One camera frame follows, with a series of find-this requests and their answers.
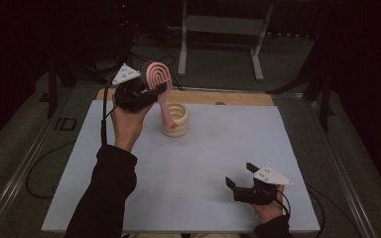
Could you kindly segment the cream ringed cup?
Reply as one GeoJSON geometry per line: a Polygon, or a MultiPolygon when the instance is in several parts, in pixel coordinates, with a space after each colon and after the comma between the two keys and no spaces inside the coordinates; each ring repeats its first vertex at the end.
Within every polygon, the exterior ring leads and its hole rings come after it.
{"type": "Polygon", "coordinates": [[[181,103],[171,103],[168,105],[169,119],[172,119],[176,125],[166,126],[165,121],[162,121],[162,132],[170,138],[179,138],[184,136],[190,126],[190,112],[181,103]]]}

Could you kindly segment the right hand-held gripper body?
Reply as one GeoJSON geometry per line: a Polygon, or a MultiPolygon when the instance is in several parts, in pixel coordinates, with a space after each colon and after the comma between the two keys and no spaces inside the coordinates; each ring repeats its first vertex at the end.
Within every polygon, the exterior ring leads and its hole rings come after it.
{"type": "Polygon", "coordinates": [[[273,168],[264,166],[253,174],[253,185],[243,187],[241,192],[233,192],[235,201],[256,205],[266,205],[273,202],[277,197],[279,185],[293,185],[294,182],[283,176],[273,168]]]}

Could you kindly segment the grey metal stand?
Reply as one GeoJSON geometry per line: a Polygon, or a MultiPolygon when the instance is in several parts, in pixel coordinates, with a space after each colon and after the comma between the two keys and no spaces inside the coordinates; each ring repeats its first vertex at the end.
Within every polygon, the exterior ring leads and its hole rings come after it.
{"type": "Polygon", "coordinates": [[[257,45],[250,50],[255,79],[263,81],[264,73],[259,60],[261,47],[265,40],[269,22],[274,10],[272,4],[268,4],[264,16],[258,19],[228,18],[202,15],[190,15],[188,13],[188,0],[183,0],[182,13],[182,44],[179,56],[178,75],[185,76],[188,59],[188,32],[230,34],[257,36],[257,45]]]}

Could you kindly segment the person's left hand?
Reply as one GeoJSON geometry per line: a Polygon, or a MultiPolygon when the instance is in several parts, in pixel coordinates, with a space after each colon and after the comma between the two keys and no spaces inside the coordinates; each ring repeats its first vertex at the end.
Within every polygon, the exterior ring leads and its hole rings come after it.
{"type": "Polygon", "coordinates": [[[114,146],[131,153],[138,140],[147,113],[152,106],[147,106],[138,112],[130,112],[114,106],[110,117],[114,129],[114,146]]]}

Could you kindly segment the black stand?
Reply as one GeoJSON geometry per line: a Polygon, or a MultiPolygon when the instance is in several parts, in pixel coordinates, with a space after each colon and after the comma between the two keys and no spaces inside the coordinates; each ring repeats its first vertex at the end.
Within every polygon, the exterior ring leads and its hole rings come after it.
{"type": "Polygon", "coordinates": [[[325,54],[326,35],[320,33],[303,63],[299,74],[291,82],[276,89],[268,90],[267,94],[280,95],[305,82],[309,85],[303,92],[305,101],[315,101],[319,96],[320,108],[318,120],[325,132],[328,132],[327,117],[331,90],[331,70],[325,54]]]}
{"type": "Polygon", "coordinates": [[[99,83],[105,83],[105,74],[109,74],[118,66],[110,66],[104,69],[95,69],[91,66],[81,64],[64,55],[48,56],[48,92],[40,98],[41,102],[49,105],[48,118],[52,118],[58,109],[58,79],[67,87],[74,87],[73,72],[79,72],[99,83]]]}

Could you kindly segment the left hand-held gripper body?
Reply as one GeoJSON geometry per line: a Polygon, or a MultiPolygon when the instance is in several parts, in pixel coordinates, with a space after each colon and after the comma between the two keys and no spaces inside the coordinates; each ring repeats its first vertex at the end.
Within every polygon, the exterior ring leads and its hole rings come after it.
{"type": "Polygon", "coordinates": [[[115,104],[127,111],[138,112],[153,103],[153,96],[141,78],[141,72],[123,63],[112,80],[116,87],[115,104]]]}

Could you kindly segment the person's right hand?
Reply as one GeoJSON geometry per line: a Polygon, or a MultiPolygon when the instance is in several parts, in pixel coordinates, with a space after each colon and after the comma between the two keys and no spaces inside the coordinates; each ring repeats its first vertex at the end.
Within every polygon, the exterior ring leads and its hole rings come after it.
{"type": "Polygon", "coordinates": [[[284,214],[284,207],[282,205],[283,195],[278,191],[276,199],[270,204],[266,205],[256,205],[253,204],[252,207],[254,212],[257,214],[260,223],[265,224],[278,218],[284,214]]]}

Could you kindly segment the white table mat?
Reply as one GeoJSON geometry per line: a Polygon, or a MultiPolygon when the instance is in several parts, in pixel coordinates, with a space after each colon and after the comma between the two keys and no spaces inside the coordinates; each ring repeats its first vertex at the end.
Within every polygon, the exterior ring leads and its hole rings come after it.
{"type": "Polygon", "coordinates": [[[179,138],[163,134],[158,106],[147,114],[133,149],[137,185],[126,202],[125,232],[251,231],[258,223],[252,207],[235,201],[225,183],[251,186],[247,164],[290,180],[291,231],[319,229],[277,107],[191,104],[188,110],[190,128],[179,138]]]}

